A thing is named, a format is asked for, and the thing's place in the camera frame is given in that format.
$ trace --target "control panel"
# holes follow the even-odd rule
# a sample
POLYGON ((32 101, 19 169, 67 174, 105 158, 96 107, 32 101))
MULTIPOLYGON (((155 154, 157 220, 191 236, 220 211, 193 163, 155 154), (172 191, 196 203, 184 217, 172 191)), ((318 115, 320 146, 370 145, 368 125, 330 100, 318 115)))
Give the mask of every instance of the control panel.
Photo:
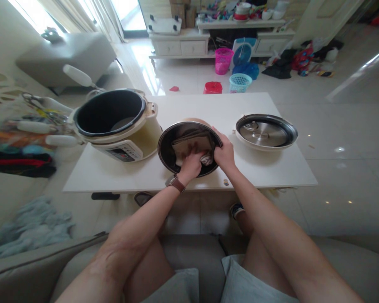
POLYGON ((132 162, 142 159, 142 155, 129 144, 121 144, 117 148, 107 149, 107 152, 123 162, 132 162))

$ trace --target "coffee table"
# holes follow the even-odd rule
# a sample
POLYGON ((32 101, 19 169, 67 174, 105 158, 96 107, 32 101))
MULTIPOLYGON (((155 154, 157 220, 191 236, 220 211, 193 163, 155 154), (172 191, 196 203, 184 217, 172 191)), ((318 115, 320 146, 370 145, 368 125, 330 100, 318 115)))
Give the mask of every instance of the coffee table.
MULTIPOLYGON (((163 129, 186 117, 197 117, 215 126, 234 145, 235 162, 240 171, 257 188, 317 185, 297 144, 278 152, 263 152, 243 145, 233 133, 244 114, 280 116, 268 93, 219 95, 148 96, 158 105, 157 120, 163 129)), ((63 192, 134 193, 159 191, 172 173, 161 163, 157 153, 139 162, 119 162, 87 144, 63 192)), ((193 180, 187 190, 233 190, 227 176, 218 168, 193 180)))

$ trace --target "shoe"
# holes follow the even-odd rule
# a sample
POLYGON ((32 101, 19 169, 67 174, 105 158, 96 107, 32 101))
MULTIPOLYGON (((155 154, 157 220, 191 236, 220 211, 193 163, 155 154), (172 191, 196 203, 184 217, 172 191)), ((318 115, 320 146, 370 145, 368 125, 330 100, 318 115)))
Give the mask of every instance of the shoe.
POLYGON ((242 211, 245 211, 245 210, 241 203, 235 203, 232 206, 230 206, 230 214, 232 215, 232 218, 235 220, 236 220, 237 214, 242 211))
POLYGON ((151 198, 153 198, 153 195, 146 191, 140 191, 136 193, 133 197, 133 199, 135 200, 136 204, 139 205, 139 207, 145 205, 151 198))

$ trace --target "pink basket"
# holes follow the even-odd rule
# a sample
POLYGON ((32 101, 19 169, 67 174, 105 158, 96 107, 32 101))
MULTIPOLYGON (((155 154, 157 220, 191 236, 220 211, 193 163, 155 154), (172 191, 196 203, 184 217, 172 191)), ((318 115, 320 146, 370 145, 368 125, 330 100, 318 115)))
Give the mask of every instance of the pink basket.
POLYGON ((218 48, 215 51, 215 73, 226 74, 234 52, 229 48, 218 48))

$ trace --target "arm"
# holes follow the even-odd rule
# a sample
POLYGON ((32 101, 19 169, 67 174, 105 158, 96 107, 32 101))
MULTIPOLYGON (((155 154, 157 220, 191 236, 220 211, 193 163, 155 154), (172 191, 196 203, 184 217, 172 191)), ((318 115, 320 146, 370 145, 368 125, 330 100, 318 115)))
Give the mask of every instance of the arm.
POLYGON ((310 237, 238 170, 233 145, 225 135, 214 130, 223 142, 222 148, 215 148, 215 161, 230 179, 254 230, 298 299, 301 302, 363 302, 310 237))
MULTIPOLYGON (((187 186, 199 175, 200 158, 195 147, 183 162, 178 180, 187 186)), ((120 302, 123 286, 141 260, 180 195, 168 186, 131 217, 119 222, 110 232, 90 264, 73 280, 57 302, 120 302)))

